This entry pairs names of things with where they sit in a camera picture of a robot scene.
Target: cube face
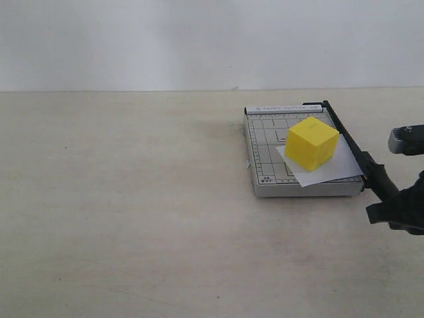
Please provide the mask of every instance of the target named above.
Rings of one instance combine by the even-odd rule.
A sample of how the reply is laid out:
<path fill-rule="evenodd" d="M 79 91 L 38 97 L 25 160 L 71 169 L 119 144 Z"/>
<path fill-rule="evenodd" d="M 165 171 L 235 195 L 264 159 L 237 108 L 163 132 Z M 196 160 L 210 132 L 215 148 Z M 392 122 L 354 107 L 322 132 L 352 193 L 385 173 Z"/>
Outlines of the cube face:
<path fill-rule="evenodd" d="M 339 137 L 336 129 L 308 117 L 289 129 L 286 156 L 312 171 L 333 157 Z"/>

